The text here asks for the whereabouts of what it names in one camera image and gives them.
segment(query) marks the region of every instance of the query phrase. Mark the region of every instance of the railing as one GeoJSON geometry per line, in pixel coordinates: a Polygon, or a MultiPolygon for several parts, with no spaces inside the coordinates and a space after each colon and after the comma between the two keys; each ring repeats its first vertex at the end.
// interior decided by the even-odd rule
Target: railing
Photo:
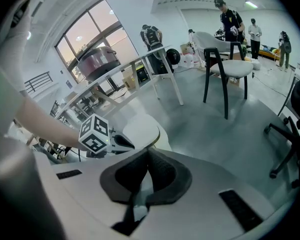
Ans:
{"type": "Polygon", "coordinates": [[[33,94],[35,91],[41,89],[42,87],[48,85],[49,83],[52,83],[53,80],[49,74],[49,71],[37,75],[34,78],[31,78],[30,80],[26,81],[25,84],[25,90],[28,94],[33,94]]]}

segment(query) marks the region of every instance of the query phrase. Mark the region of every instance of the chair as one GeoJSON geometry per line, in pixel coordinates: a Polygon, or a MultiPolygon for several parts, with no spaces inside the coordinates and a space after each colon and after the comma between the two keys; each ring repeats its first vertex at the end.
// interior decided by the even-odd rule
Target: chair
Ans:
{"type": "Polygon", "coordinates": [[[289,162],[289,160],[293,157],[294,154],[296,154],[297,157],[297,165],[298,165],[298,171],[299,176],[298,179],[294,180],[291,184],[292,188],[297,188],[300,186],[300,135],[298,133],[298,129],[300,129],[300,81],[297,82],[292,90],[291,93],[291,106],[293,110],[295,111],[296,116],[298,117],[298,121],[295,123],[293,122],[292,118],[289,116],[288,118],[285,118],[283,120],[283,123],[287,125],[290,123],[292,133],[290,131],[287,131],[285,129],[281,129],[278,126],[270,123],[265,129],[264,132],[266,134],[269,133],[270,129],[273,128],[278,133],[283,135],[285,138],[287,138],[291,143],[291,150],[289,151],[288,155],[284,158],[282,163],[276,168],[270,171],[270,178],[275,179],[277,177],[277,174],[283,169],[283,167],[289,162]]]}
{"type": "Polygon", "coordinates": [[[221,75],[223,96],[224,96],[224,118],[228,119],[228,90],[227,83],[229,78],[244,78],[244,98],[247,99],[248,94],[248,78],[253,70],[253,65],[245,61],[241,44],[239,42],[227,42],[214,38],[206,32],[195,32],[193,35],[195,44],[199,52],[199,56],[206,62],[205,88],[203,102],[206,103],[210,71],[221,75]],[[234,46],[238,46],[241,60],[233,60],[234,46]],[[230,52],[230,60],[221,60],[220,54],[230,52]],[[210,67],[210,54],[214,53],[217,64],[210,67]]]}

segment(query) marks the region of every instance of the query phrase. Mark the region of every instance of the white chair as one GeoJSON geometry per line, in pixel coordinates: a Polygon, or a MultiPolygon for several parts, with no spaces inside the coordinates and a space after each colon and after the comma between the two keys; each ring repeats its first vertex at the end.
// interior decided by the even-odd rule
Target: white chair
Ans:
{"type": "Polygon", "coordinates": [[[206,32],[195,32],[193,35],[197,45],[199,56],[206,62],[206,75],[203,102],[206,103],[210,71],[221,75],[223,96],[224,96],[224,118],[228,119],[228,90],[227,83],[229,78],[244,78],[244,98],[248,96],[248,78],[253,70],[253,64],[245,61],[241,44],[239,42],[221,41],[206,32]],[[234,46],[238,46],[241,60],[233,60],[234,46]],[[230,52],[230,60],[221,60],[219,53],[230,52]],[[214,53],[217,64],[210,67],[210,54],[214,53]]]}

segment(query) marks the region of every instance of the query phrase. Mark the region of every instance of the black cable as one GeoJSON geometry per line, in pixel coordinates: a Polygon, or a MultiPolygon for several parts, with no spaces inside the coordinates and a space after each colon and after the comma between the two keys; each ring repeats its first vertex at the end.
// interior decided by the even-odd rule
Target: black cable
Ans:
{"type": "Polygon", "coordinates": [[[182,73],[182,72],[185,72],[185,71],[188,71],[188,70],[193,70],[193,69],[195,69],[195,67],[187,68],[187,69],[185,69],[185,70],[182,70],[182,71],[179,71],[179,72],[174,72],[174,73],[175,73],[175,74],[177,74],[177,73],[182,73]]]}
{"type": "Polygon", "coordinates": [[[264,84],[266,87],[270,88],[271,90],[275,91],[275,92],[278,93],[278,94],[281,94],[283,97],[287,97],[287,96],[284,95],[283,93],[281,93],[281,92],[279,92],[279,91],[277,91],[277,90],[271,88],[270,86],[266,85],[266,84],[265,84],[264,82],[262,82],[258,77],[256,77],[256,75],[254,75],[254,77],[255,77],[256,79],[258,79],[259,82],[262,83],[262,84],[264,84]]]}

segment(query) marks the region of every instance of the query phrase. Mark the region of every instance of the stainless steel pot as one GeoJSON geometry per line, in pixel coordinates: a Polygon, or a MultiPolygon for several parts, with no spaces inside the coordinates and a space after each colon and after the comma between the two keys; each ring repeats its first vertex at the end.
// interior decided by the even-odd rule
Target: stainless steel pot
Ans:
{"type": "Polygon", "coordinates": [[[108,46],[95,48],[85,54],[78,63],[78,69],[90,82],[120,65],[116,52],[108,46]]]}

